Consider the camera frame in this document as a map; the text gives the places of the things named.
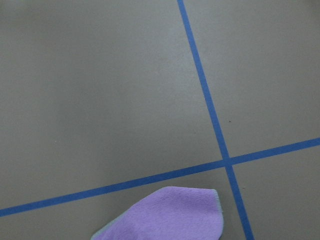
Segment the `purple microfiber cloth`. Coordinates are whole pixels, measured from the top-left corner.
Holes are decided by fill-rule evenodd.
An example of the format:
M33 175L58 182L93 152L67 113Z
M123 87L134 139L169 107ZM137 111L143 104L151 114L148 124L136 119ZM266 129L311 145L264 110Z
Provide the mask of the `purple microfiber cloth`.
M93 240L218 240L224 217L215 189L167 186L98 230Z

